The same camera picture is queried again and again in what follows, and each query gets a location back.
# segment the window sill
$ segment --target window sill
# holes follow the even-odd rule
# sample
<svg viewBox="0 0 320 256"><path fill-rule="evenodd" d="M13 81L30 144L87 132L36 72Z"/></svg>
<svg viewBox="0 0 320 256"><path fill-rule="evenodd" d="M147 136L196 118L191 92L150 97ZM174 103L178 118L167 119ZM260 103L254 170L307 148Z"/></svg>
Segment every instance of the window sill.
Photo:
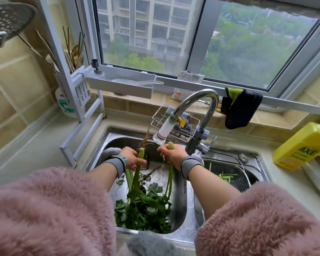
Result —
<svg viewBox="0 0 320 256"><path fill-rule="evenodd" d="M97 90L90 89L90 91L91 93L97 93ZM120 96L106 91L103 91L102 94L105 101L104 104L107 109L128 111L145 116L153 116L159 106L163 104L176 107L180 103L179 101L171 99L170 94L157 91L153 92L151 99L129 95ZM201 102L196 102L187 109L187 112L199 120L202 120L208 107L208 105ZM210 120L208 127L284 142L301 128L301 124L298 124L297 127L296 125L297 123L294 125L289 124L281 114L257 110L246 127L234 130L227 129L225 127L225 115L216 111Z"/></svg>

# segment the yellow bottle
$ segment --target yellow bottle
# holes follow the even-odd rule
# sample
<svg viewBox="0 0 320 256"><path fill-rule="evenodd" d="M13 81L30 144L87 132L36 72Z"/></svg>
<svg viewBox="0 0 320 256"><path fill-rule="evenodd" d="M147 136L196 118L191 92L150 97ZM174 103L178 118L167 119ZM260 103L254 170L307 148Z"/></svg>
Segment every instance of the yellow bottle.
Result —
<svg viewBox="0 0 320 256"><path fill-rule="evenodd" d="M320 124L310 122L273 152L273 162L296 170L320 154Z"/></svg>

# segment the chrome faucet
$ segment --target chrome faucet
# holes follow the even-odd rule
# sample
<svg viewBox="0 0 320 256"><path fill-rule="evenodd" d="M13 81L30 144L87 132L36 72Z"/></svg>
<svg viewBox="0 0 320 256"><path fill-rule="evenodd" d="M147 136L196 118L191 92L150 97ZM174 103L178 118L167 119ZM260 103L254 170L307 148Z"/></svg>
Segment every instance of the chrome faucet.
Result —
<svg viewBox="0 0 320 256"><path fill-rule="evenodd" d="M201 151L203 154L206 154L209 150L211 145L216 141L217 137L215 137L210 145L204 145L201 143L202 140L206 140L210 134L208 130L206 130L206 126L213 116L214 112L216 111L217 104L218 104L218 94L215 90L212 89L203 89L200 91L197 91L196 93L188 96L186 99L184 99L178 107L175 108L175 110L171 113L171 115L168 117L167 122L163 125L163 127L158 131L157 134L154 135L153 139L154 141L156 139L158 140L165 140L168 133L171 131L174 124L177 122L180 115L187 110L189 106L191 106L196 101L205 98L205 97L211 97L211 103L210 107L203 118L203 120L200 122L200 124L197 126L196 131L194 133L194 136L191 138L191 140L188 142L185 150L186 152L191 155L194 154L195 150Z"/></svg>

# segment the sponge holder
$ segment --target sponge holder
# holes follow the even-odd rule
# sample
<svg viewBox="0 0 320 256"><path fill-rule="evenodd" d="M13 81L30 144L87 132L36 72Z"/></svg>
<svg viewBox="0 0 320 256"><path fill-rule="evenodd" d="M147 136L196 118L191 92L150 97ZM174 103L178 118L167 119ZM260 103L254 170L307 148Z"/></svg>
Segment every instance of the sponge holder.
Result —
<svg viewBox="0 0 320 256"><path fill-rule="evenodd" d="M157 128L157 129L160 129L162 127L162 125L165 123L165 121L169 117L169 114L166 113L167 108L168 108L168 106L163 104L158 109L158 111L152 117L153 121L151 123L151 126ZM194 129L194 132L192 133L192 135L188 135L188 134L186 134L184 132L181 132L179 130L176 130L176 129L172 129L171 132L170 132L170 135L172 137L175 137L175 138L181 140L181 141L188 142L194 136L194 134L196 132L196 127L197 127L197 125L199 125L199 123L200 123L199 119L191 116L191 118L190 118L190 126L191 126L192 129Z"/></svg>

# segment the kitchen sink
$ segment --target kitchen sink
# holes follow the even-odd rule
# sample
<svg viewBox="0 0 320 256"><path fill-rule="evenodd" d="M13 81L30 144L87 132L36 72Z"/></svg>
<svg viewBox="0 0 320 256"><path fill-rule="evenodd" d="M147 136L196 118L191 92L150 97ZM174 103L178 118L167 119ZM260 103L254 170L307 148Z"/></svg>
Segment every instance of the kitchen sink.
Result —
<svg viewBox="0 0 320 256"><path fill-rule="evenodd" d="M138 149L139 143L145 137L144 133L136 133L126 130L110 128L103 135L98 147L96 148L91 160L86 167L86 172L89 172L98 165L98 159L103 150L109 147L123 148L130 146L134 150ZM175 142L185 146L185 142ZM149 178L146 179L146 186L153 182L166 189L169 166L164 163L162 156L157 151L158 145L152 140L146 145L146 159L147 167L140 173L146 175L153 169L156 169ZM234 163L240 166L238 156L246 158L247 162L243 161L243 167L246 171L251 184L257 181L268 181L268 176L264 170L261 159L258 155L244 152L235 151L224 148L212 148L206 155L201 155L203 160L216 160L218 162ZM114 205L115 201L119 199L127 200L127 181L124 177L124 183L119 187L116 183L112 186L109 196L111 197ZM169 215L169 222L171 223L172 230L169 234L159 234L166 239L176 242L194 243L196 232L198 228L204 223L203 210L201 205L193 192L190 182L187 182L179 171L174 171L173 187L170 202L172 204L171 213ZM137 230L116 227L117 232L126 234L138 233Z"/></svg>

